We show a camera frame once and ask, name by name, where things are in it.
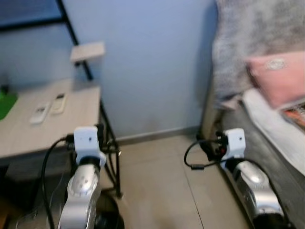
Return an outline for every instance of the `baseboard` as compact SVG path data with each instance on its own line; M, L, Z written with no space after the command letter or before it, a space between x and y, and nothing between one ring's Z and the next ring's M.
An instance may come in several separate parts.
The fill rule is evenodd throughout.
M139 135L132 135L127 137L118 137L116 140L119 145L130 145L136 144L140 142L152 141L157 140L160 138L172 137L176 135L192 135L197 134L199 131L199 126L191 126L187 128L175 128L175 129L168 129L156 132L150 132L145 134Z

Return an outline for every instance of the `cable connector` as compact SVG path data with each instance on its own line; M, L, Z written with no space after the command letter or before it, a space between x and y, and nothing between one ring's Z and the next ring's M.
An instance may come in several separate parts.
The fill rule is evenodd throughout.
M205 165L203 164L192 164L191 170L204 170Z
M65 141L67 144L73 144L74 143L74 134L67 134L65 137Z
M227 146L229 144L228 137L225 134L218 136L218 139L215 140L215 142L222 146Z

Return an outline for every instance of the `black metal frame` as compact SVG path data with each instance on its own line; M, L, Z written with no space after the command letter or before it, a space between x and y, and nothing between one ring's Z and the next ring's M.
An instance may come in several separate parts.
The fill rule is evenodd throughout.
M62 24L65 24L67 27L69 35L72 39L73 45L79 45L79 41L74 32L74 29L72 27L72 24L70 22L70 19L68 17L67 11L64 7L62 0L56 0L56 2L57 2L57 6L59 8L59 11L61 13L61 17L0 26L0 32L23 30L23 29L36 28L36 27L40 27L40 26L48 26L48 25L62 23ZM93 80L93 76L92 76L92 73L89 69L87 62L82 61L80 63L76 63L75 65L79 66L80 64L83 66L83 68L85 70L87 80L89 80L89 81ZM104 142L103 142L103 146L102 146L101 150L105 154L108 155L111 168L109 168L109 165L106 164L105 169L106 169L109 179L113 183L112 188L109 188L109 189L103 190L103 191L115 190L116 196L121 198L122 193L121 193L121 183L120 183L120 161L119 161L119 155L121 152L120 152L119 145L116 141L115 135L113 133L113 130L111 128L111 125L110 125L108 116L106 114L105 108L103 106L102 100L100 100L100 121L104 122L104 124L105 124L105 138L104 138ZM113 154L115 154L116 168L114 168L114 165L113 165L113 160L112 160Z

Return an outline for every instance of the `white remote control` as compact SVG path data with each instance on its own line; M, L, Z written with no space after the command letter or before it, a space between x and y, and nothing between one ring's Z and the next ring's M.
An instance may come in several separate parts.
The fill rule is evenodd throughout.
M50 103L39 104L35 109L32 117L30 118L31 124L39 124L42 123L45 117L47 116L48 110L50 108Z
M51 107L51 114L61 114L65 108L67 96L65 93L58 94Z

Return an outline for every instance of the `tile floor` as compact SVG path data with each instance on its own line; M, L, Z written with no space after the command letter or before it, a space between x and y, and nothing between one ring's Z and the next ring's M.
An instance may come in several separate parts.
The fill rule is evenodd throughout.
M191 171L184 165L184 152L194 140L181 135L121 147L124 196L117 202L126 229L250 228L218 167ZM197 147L189 161L207 159ZM102 185L110 186L104 171ZM59 201L53 204L54 220L58 220L63 193L55 193ZM49 228L41 201L37 213L19 220L18 227L13 221L9 228Z

